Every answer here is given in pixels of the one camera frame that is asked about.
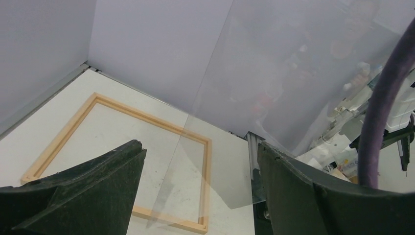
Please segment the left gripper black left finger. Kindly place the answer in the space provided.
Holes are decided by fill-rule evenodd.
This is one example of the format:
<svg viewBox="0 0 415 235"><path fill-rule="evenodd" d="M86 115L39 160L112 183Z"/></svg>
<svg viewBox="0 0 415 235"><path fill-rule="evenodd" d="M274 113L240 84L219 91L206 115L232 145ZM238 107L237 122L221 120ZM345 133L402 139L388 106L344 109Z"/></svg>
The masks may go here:
<svg viewBox="0 0 415 235"><path fill-rule="evenodd" d="M126 234L146 152L131 140L64 171L2 187L1 234Z"/></svg>

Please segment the light wooden picture frame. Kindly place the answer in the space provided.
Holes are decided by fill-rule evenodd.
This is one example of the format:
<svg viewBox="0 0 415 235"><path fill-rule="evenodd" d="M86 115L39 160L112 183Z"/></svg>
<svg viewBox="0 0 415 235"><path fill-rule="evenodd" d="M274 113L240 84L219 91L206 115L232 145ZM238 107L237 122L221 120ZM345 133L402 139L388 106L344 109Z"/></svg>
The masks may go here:
<svg viewBox="0 0 415 235"><path fill-rule="evenodd" d="M211 139L199 135L183 127L177 126L171 122L143 112L137 108L121 103L115 99L104 96L102 94L93 93L85 103L78 109L75 115L67 122L67 124L56 135L53 141L44 149L34 164L24 173L20 179L22 185L40 179L42 173L50 165L62 147L73 135L79 125L83 122L95 104L101 104L141 121L152 124L158 128L177 134L181 137L190 139L204 145L202 181L200 190L199 214L198 221L181 220L169 214L162 212L154 212L150 209L133 206L132 216L151 220L158 219L165 225L182 229L189 232L204 235L208 232L209 224L209 198L210 198L210 179L211 179Z"/></svg>

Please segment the clear transparent plastic sheet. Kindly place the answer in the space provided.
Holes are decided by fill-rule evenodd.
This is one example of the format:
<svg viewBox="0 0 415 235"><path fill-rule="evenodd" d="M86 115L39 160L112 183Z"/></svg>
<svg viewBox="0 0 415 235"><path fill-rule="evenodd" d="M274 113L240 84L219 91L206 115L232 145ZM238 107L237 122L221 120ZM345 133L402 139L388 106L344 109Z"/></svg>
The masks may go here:
<svg viewBox="0 0 415 235"><path fill-rule="evenodd" d="M209 215L247 209L253 220L248 143L253 132L292 158L339 179L378 189L385 126L415 65L412 0L235 0L184 128L212 134ZM322 136L342 108L369 101L357 175L347 177ZM196 148L181 137L152 207L173 213L189 188L184 161Z"/></svg>

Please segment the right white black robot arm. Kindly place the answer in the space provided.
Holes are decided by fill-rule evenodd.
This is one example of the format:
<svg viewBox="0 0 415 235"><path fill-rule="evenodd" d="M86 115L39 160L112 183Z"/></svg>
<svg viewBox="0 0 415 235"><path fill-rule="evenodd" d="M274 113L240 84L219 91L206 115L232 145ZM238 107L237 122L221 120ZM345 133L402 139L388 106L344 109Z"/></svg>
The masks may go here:
<svg viewBox="0 0 415 235"><path fill-rule="evenodd" d="M357 175L358 145L360 134L352 130L363 124L369 101L357 103L349 109L342 108L333 125L323 134L322 140L329 143L334 150L337 168L347 177ZM381 148L395 142L403 171L410 163L410 143L415 139L415 71L411 71L399 90L390 111L382 140Z"/></svg>

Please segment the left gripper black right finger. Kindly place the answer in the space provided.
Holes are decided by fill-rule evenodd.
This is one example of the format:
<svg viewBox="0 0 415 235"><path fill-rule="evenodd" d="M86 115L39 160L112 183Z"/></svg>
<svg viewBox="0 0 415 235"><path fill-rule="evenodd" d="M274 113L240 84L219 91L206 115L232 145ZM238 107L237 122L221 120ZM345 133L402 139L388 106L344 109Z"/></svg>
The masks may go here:
<svg viewBox="0 0 415 235"><path fill-rule="evenodd" d="M412 235L415 195L331 176L262 142L257 160L276 235Z"/></svg>

